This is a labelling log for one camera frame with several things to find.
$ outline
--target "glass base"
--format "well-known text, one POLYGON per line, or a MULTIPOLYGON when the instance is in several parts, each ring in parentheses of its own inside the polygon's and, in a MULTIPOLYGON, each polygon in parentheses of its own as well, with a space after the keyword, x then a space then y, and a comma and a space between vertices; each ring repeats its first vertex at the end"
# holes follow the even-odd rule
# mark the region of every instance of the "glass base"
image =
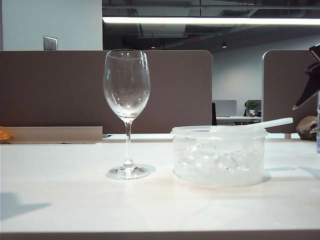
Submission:
POLYGON ((128 179, 139 179, 148 176, 151 170, 139 165, 127 166, 117 166, 112 168, 106 173, 106 176, 111 179, 117 180, 128 180, 128 179))

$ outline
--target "ceiling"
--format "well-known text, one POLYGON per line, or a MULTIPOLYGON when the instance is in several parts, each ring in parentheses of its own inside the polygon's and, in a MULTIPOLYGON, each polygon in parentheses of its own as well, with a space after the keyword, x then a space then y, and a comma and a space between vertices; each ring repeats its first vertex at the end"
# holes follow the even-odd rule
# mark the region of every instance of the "ceiling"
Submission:
MULTIPOLYGON (((102 16, 320 18, 320 0, 102 0, 102 16)), ((232 49, 319 33, 319 26, 103 23, 103 49, 219 52, 224 42, 232 49)))

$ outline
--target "wall plate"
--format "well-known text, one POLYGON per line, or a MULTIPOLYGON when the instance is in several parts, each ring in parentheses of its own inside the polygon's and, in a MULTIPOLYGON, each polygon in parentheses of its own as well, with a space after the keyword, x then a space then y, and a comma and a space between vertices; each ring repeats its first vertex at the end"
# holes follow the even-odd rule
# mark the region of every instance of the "wall plate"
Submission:
POLYGON ((58 38, 52 37, 52 36, 43 36, 43 50, 57 51, 58 50, 58 38))

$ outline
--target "glass stem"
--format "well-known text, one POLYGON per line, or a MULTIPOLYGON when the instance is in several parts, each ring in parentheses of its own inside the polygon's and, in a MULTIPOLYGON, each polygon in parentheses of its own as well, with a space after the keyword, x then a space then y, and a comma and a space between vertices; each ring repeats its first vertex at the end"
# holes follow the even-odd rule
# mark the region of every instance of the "glass stem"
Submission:
POLYGON ((126 168, 130 168, 134 165, 132 158, 131 158, 131 123, 125 122, 125 160, 124 160, 124 166, 126 168))

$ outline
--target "plastic spoon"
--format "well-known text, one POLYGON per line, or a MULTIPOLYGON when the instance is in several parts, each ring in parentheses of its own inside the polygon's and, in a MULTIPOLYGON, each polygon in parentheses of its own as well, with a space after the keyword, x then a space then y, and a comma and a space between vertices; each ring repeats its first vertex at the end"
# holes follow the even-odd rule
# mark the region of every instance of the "plastic spoon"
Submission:
POLYGON ((292 124, 294 122, 292 117, 286 117, 286 118, 280 118, 276 120, 270 120, 270 121, 263 121, 263 122, 258 122, 254 124, 249 124, 243 126, 246 129, 253 129, 253 128, 260 128, 260 129, 265 129, 265 128, 270 128, 270 127, 275 127, 275 126, 280 126, 280 125, 285 125, 285 124, 292 124))

